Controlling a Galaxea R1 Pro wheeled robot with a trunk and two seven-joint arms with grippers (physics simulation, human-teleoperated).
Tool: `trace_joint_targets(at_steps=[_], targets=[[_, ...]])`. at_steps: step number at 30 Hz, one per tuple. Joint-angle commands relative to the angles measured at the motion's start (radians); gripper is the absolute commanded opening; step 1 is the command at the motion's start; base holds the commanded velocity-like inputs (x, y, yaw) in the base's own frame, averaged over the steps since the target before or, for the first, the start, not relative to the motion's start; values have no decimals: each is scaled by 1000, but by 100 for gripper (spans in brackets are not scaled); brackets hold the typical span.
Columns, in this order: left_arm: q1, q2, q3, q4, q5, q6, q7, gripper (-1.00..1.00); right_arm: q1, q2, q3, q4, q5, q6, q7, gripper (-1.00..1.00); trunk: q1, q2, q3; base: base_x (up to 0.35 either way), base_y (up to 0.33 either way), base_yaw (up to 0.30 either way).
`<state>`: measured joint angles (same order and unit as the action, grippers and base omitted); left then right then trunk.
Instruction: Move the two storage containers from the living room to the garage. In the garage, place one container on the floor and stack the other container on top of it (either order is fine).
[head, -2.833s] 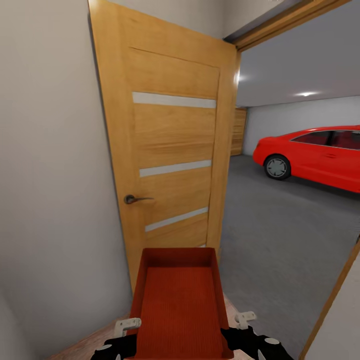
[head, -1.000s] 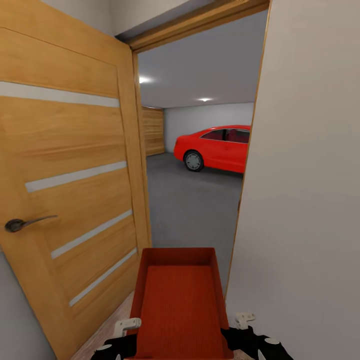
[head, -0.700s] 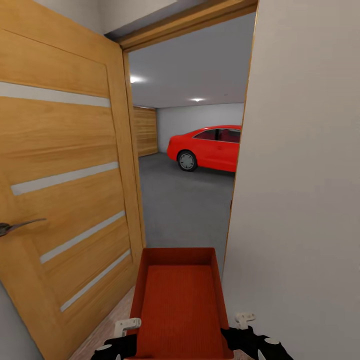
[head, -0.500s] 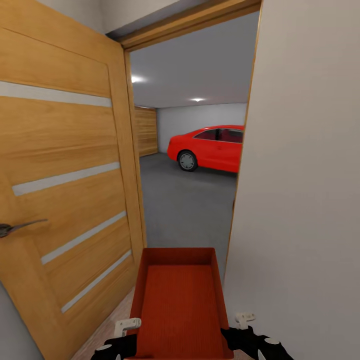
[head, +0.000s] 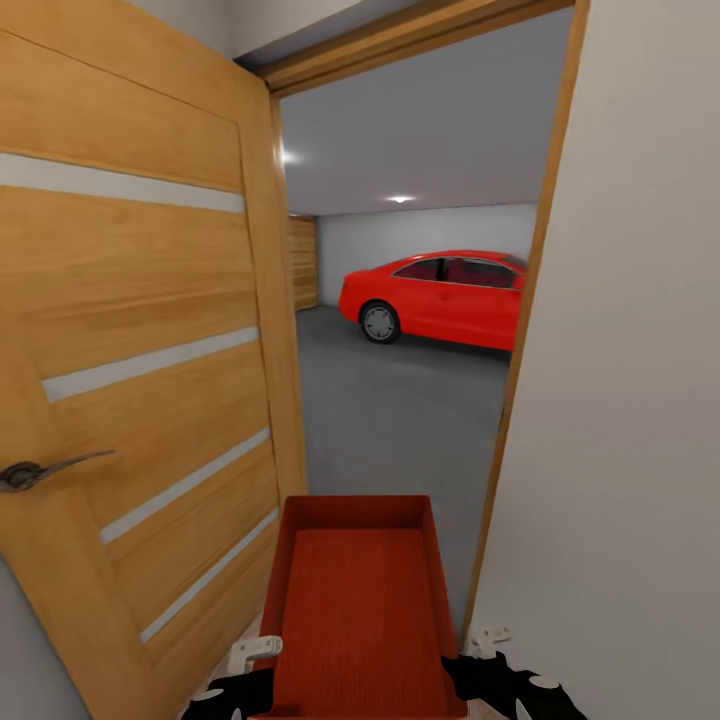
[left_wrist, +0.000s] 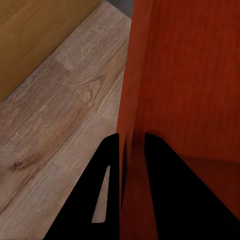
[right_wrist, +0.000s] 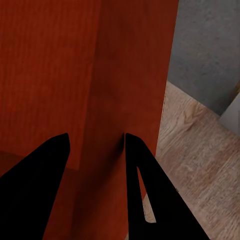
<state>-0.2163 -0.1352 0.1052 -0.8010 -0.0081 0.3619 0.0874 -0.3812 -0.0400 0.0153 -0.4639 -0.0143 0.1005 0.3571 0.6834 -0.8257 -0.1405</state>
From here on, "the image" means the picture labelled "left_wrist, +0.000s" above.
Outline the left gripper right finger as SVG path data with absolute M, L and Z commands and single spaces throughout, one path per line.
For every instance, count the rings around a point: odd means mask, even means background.
M 159 240 L 240 240 L 240 221 L 160 137 L 144 153 Z

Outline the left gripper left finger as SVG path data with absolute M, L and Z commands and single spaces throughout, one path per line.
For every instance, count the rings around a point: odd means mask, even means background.
M 92 223 L 108 166 L 105 222 Z M 119 133 L 100 143 L 43 240 L 120 240 Z

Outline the storage box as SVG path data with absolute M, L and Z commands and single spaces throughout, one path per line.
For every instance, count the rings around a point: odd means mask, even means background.
M 116 133 L 119 240 L 159 240 L 146 133 L 240 221 L 240 0 L 134 0 Z

